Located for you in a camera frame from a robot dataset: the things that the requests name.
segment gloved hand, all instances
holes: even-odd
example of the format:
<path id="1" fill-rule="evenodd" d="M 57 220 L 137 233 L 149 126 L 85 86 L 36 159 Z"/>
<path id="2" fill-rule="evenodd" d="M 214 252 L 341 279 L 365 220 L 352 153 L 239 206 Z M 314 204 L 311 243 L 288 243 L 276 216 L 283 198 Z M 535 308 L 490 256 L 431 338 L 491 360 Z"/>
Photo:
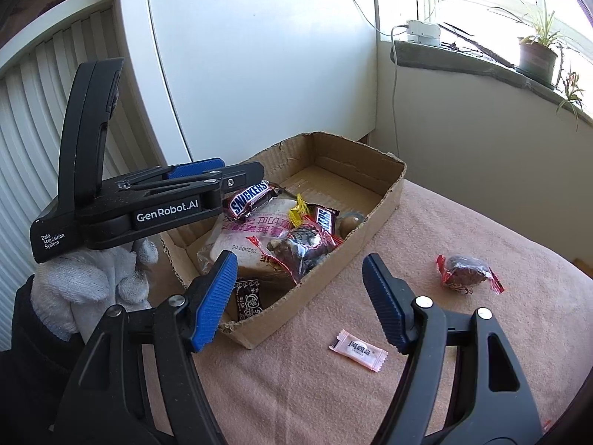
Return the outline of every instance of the gloved hand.
<path id="1" fill-rule="evenodd" d="M 86 342 L 112 304 L 127 311 L 150 308 L 143 266 L 158 260 L 149 239 L 103 251 L 78 250 L 38 265 L 31 304 L 41 322 L 68 341 L 80 332 Z"/>

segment plant pot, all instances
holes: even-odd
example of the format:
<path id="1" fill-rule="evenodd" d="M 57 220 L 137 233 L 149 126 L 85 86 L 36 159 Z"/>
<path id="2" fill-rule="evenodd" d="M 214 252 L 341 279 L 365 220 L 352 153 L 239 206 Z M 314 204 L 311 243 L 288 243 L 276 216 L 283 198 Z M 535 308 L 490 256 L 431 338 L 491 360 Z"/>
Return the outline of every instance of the plant pot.
<path id="1" fill-rule="evenodd" d="M 516 70 L 536 82 L 551 87 L 558 55 L 538 42 L 519 43 L 520 58 Z"/>

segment gray stone windowsill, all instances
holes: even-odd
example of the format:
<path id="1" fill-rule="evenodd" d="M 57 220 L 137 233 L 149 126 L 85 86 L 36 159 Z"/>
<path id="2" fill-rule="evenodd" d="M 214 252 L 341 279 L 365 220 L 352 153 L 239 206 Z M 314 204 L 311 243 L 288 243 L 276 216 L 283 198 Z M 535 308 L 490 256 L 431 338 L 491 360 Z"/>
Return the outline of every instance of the gray stone windowsill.
<path id="1" fill-rule="evenodd" d="M 400 67 L 415 69 L 442 70 L 444 72 L 469 73 L 471 75 L 482 75 L 492 77 L 513 87 L 523 88 L 533 92 L 549 102 L 558 105 L 563 98 L 558 93 L 550 90 L 536 81 L 515 72 L 512 69 L 489 62 L 485 59 L 465 55 L 454 50 L 447 50 L 440 47 L 429 47 L 406 41 L 396 41 L 395 51 L 397 52 L 397 64 Z M 566 103 L 564 108 L 572 112 Z M 593 118 L 581 112 L 577 108 L 579 118 L 593 126 Z"/>

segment metal pin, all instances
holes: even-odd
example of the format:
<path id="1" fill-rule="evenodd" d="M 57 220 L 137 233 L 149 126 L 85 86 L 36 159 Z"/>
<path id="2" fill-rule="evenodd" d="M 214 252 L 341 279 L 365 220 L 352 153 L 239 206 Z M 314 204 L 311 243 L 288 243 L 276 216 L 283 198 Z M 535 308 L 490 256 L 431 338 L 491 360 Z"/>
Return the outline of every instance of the metal pin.
<path id="1" fill-rule="evenodd" d="M 416 298 L 416 304 L 420 308 L 430 308 L 432 306 L 432 300 L 428 296 L 419 296 Z"/>
<path id="2" fill-rule="evenodd" d="M 478 308 L 478 316 L 483 320 L 489 320 L 492 318 L 492 311 L 488 308 Z"/>
<path id="3" fill-rule="evenodd" d="M 107 308 L 106 313 L 110 318 L 115 318 L 116 316 L 119 316 L 122 313 L 122 306 L 119 304 L 109 306 L 109 308 Z"/>
<path id="4" fill-rule="evenodd" d="M 169 306 L 173 306 L 174 308 L 179 308 L 185 303 L 185 298 L 180 294 L 176 294 L 175 296 L 171 296 L 169 298 Z"/>

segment corrugated white panel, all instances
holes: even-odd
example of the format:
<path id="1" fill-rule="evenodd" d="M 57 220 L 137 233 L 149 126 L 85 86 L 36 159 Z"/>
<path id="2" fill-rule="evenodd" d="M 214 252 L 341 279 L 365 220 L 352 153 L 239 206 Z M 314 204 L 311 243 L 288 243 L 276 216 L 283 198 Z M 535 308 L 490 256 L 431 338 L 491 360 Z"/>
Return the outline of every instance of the corrugated white panel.
<path id="1" fill-rule="evenodd" d="M 0 349 L 10 347 L 14 294 L 34 272 L 29 226 L 57 192 L 60 135 L 78 65 L 119 56 L 111 10 L 31 48 L 0 79 Z M 104 178 L 155 165 L 126 70 L 109 124 Z"/>

